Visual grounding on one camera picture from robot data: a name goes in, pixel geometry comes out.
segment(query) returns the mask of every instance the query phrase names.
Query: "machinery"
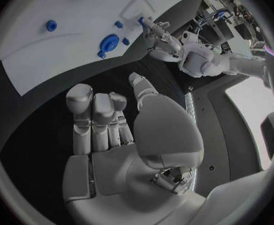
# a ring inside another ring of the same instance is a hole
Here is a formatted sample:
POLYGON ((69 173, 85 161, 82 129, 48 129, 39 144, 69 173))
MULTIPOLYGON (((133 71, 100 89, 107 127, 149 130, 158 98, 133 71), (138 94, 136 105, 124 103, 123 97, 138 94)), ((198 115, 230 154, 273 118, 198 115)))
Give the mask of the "machinery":
POLYGON ((274 95, 274 19, 251 2, 12 0, 0 16, 0 197, 17 219, 256 218, 274 195, 274 112, 261 124, 271 159, 263 169, 246 118, 225 94, 256 77, 274 95), (36 128, 27 119, 34 111, 53 122, 36 128), (25 126, 31 133, 17 139, 29 139, 13 140, 25 126))

